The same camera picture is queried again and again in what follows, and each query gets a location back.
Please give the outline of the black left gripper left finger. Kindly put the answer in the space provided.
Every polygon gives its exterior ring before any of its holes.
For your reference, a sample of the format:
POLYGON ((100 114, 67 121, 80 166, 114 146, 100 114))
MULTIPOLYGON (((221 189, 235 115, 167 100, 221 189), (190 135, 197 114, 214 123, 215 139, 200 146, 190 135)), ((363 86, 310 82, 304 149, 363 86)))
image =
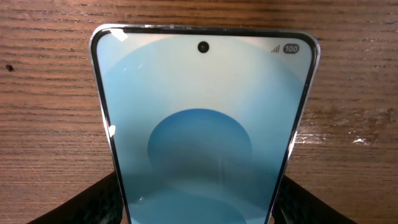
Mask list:
POLYGON ((29 224, 120 224, 123 197, 115 172, 29 224))

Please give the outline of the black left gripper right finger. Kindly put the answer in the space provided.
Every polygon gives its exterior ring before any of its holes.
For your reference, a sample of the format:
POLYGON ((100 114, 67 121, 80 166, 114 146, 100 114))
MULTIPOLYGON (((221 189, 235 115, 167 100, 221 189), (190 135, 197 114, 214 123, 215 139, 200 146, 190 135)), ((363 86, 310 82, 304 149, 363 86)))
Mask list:
POLYGON ((272 211, 275 224, 356 224, 283 176, 272 211))

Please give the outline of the smartphone with blue screen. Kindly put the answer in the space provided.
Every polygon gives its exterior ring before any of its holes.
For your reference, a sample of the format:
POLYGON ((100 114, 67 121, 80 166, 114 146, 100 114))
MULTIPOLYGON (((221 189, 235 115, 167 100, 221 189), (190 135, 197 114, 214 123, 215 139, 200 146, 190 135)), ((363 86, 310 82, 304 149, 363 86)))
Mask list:
POLYGON ((297 30, 103 24, 90 60, 129 223, 268 223, 320 59, 297 30))

